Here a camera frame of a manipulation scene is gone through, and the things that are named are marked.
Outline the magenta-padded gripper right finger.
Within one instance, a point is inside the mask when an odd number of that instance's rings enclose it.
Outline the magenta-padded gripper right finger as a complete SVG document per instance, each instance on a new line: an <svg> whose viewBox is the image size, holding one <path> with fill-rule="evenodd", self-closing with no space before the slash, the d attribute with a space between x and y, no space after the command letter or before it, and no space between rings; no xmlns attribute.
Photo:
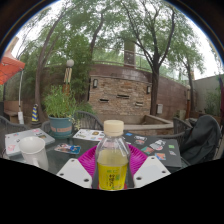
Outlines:
<svg viewBox="0 0 224 224"><path fill-rule="evenodd" d="M147 156L132 145L129 149L129 167L135 188L143 187L170 175L168 169L155 156Z"/></svg>

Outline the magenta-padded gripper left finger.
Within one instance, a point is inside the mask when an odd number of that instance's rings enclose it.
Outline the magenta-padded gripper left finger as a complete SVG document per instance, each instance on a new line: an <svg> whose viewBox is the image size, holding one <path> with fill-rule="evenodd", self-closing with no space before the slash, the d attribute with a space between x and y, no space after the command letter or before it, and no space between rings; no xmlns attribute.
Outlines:
<svg viewBox="0 0 224 224"><path fill-rule="evenodd" d="M96 147L92 147L78 159L69 159L57 176L83 188L91 188L96 168L95 150Z"/></svg>

